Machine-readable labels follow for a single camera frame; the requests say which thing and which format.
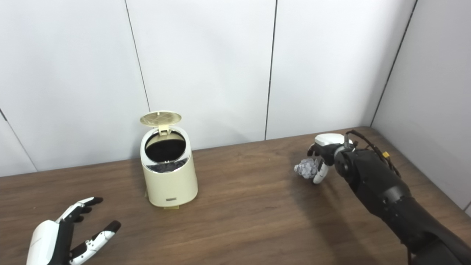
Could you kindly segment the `white and black right hand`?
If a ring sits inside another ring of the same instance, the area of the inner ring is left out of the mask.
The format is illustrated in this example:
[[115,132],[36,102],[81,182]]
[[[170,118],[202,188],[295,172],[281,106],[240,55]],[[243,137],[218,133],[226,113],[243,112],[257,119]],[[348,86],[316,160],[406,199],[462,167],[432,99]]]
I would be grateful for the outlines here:
[[345,149],[353,148],[353,141],[343,134],[319,134],[307,151],[308,157],[318,157],[316,173],[312,183],[320,184],[334,166],[335,155]]

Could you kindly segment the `white and black left hand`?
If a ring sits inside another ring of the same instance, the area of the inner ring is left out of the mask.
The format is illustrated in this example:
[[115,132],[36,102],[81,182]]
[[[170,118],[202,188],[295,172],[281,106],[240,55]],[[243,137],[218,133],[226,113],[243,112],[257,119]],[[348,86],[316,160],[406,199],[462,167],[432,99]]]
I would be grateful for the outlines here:
[[99,233],[71,248],[75,224],[82,222],[82,215],[90,213],[92,206],[102,203],[101,197],[89,197],[77,201],[57,220],[45,220],[34,230],[28,250],[28,265],[82,265],[90,260],[121,228],[119,221],[112,221]]

